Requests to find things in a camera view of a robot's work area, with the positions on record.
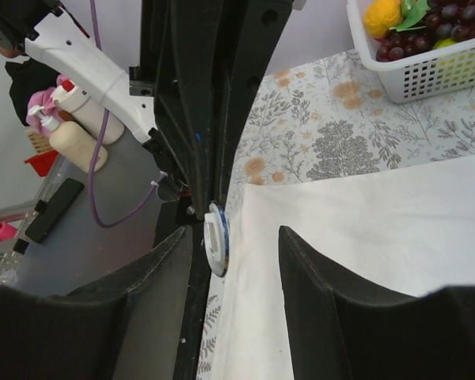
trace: cable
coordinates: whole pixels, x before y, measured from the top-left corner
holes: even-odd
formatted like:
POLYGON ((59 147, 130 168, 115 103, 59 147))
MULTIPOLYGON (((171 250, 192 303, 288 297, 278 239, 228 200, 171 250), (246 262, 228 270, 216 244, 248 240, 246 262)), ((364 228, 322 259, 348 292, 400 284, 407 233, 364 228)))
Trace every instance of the cable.
MULTIPOLYGON (((97 7, 95 6, 95 0, 89 0, 89 5, 91 9, 91 14, 92 14, 92 23, 93 23, 93 34, 95 35, 95 44, 97 45, 97 48, 99 50, 102 50, 102 45, 101 45, 101 36, 98 31, 98 21, 97 21, 97 7)), ((119 225, 120 223, 128 220, 132 216, 134 216, 143 206, 146 204, 146 202, 149 200, 149 198, 157 192, 158 189, 158 184, 165 178, 167 177, 167 174, 164 172, 161 172, 160 178, 158 182, 152 181, 151 182, 151 188, 144 197, 144 199, 136 206, 132 211, 130 211, 128 214, 126 214, 124 217, 116 220, 115 222, 112 223, 105 223, 102 221, 100 215, 98 214, 97 210, 97 204, 95 202, 95 189, 93 186, 93 175, 95 174, 95 165, 97 164, 98 160, 98 154, 101 150, 102 143, 104 141, 104 136, 105 136, 105 130, 107 129, 108 126, 108 120, 109 120, 109 110, 104 109, 104 117, 102 119, 102 125, 101 125, 101 131, 98 134, 97 138, 97 145, 95 146, 95 150, 93 151, 92 159, 89 164, 89 172, 88 172, 88 193, 89 193, 89 206, 92 211, 93 219, 95 219, 95 222, 97 223, 98 226, 102 228, 112 228, 114 226, 119 225)))

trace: tablecloth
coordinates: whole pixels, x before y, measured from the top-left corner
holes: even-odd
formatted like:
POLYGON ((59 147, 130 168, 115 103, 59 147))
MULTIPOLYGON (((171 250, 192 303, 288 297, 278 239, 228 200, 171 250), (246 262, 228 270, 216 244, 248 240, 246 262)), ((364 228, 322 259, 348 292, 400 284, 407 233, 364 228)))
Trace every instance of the tablecloth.
MULTIPOLYGON (((264 78, 236 152, 226 210, 245 183, 319 181, 471 154, 475 87, 394 104, 377 74, 347 51, 264 78)), ((211 378, 223 282, 211 279, 197 380, 211 378)))

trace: white container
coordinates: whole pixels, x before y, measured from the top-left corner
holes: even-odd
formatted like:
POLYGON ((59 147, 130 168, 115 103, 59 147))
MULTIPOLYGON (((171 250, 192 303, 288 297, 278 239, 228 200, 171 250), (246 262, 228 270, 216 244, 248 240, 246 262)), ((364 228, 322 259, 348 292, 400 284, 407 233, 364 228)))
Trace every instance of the white container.
POLYGON ((380 44, 366 33, 363 24, 363 15, 373 1, 348 0, 348 21, 363 65, 377 72, 392 101, 404 103, 475 86, 475 39, 393 62, 376 61, 380 44))
MULTIPOLYGON (((95 139, 98 138, 104 118, 104 107, 86 91, 70 81, 65 81, 55 89, 51 99, 58 108, 69 112, 95 139)), ((114 143, 124 133, 124 129, 123 123, 109 113, 103 143, 114 143)))
MULTIPOLYGON (((45 116, 42 113, 44 107, 36 105, 29 109, 30 116, 38 116, 42 121, 42 126, 49 130, 49 143, 54 150, 76 165, 83 172, 89 172, 93 152, 97 145, 97 140, 88 134, 82 127, 74 121, 60 123, 52 116, 45 116)), ((101 146, 95 171, 98 171, 108 159, 107 150, 101 146)))

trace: bunch of grapes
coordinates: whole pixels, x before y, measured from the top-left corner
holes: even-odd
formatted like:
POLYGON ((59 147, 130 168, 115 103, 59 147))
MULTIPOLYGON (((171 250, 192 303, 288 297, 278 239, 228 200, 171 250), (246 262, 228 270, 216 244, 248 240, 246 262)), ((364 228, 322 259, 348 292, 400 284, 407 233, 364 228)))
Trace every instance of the bunch of grapes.
POLYGON ((431 8, 415 26, 422 29, 391 31, 377 50, 379 62, 430 51, 440 40, 461 42, 475 38, 475 0, 428 0, 431 8))

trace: black cloth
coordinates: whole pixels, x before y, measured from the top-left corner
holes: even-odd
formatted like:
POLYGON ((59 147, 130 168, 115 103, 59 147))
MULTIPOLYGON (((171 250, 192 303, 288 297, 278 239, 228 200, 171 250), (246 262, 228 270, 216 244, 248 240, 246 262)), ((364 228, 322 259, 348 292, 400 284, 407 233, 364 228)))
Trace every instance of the black cloth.
POLYGON ((12 78, 9 96, 13 101, 17 117, 27 126, 26 116, 32 95, 38 91, 56 86, 58 72, 35 59, 23 63, 6 63, 7 74, 12 78))

